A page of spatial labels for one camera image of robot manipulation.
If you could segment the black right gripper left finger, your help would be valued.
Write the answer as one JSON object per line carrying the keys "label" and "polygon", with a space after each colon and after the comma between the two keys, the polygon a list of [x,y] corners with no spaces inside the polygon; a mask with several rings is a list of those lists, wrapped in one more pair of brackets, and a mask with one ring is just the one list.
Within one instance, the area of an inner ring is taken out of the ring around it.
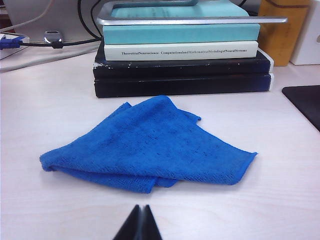
{"label": "black right gripper left finger", "polygon": [[142,210],[136,204],[116,233],[113,240],[139,240],[142,225]]}

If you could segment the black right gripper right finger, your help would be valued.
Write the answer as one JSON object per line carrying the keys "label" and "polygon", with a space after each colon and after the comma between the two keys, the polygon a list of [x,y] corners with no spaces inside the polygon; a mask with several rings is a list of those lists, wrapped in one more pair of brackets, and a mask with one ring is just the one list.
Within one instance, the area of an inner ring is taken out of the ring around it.
{"label": "black right gripper right finger", "polygon": [[149,205],[146,205],[143,209],[142,239],[162,240],[162,236]]}

